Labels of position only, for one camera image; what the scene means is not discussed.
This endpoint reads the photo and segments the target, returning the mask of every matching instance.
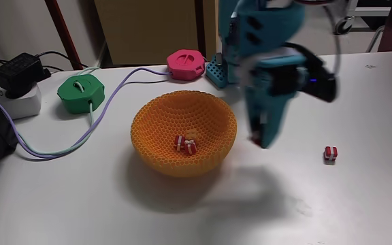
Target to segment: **teal pegboard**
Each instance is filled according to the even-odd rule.
[[[225,88],[228,85],[227,73],[223,66],[216,64],[216,55],[213,55],[211,62],[206,67],[206,75],[217,87]]]

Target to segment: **pink hexagonal device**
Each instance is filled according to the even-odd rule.
[[[167,58],[167,68],[173,79],[191,81],[204,73],[205,60],[197,50],[178,50]]]

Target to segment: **white power strip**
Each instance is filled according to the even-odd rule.
[[[4,88],[0,88],[0,104],[12,119],[39,114],[42,107],[42,94],[37,83],[33,84],[33,88],[26,95],[17,99],[8,99],[5,92]]]

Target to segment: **red and white block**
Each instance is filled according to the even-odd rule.
[[[181,136],[181,135],[177,135],[175,137],[175,144],[174,144],[174,146],[175,146],[175,149],[176,149],[177,152],[180,152],[181,149],[184,149],[185,137]]]
[[[192,155],[196,154],[197,149],[196,149],[196,144],[186,144],[184,147],[184,150],[187,154]]]
[[[338,156],[337,148],[334,146],[326,146],[325,152],[323,153],[325,160],[335,161]]]

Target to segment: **black plug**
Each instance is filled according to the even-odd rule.
[[[35,82],[49,78],[51,73],[44,69],[39,57],[22,53],[0,66],[0,87],[5,96],[16,99],[26,95]]]

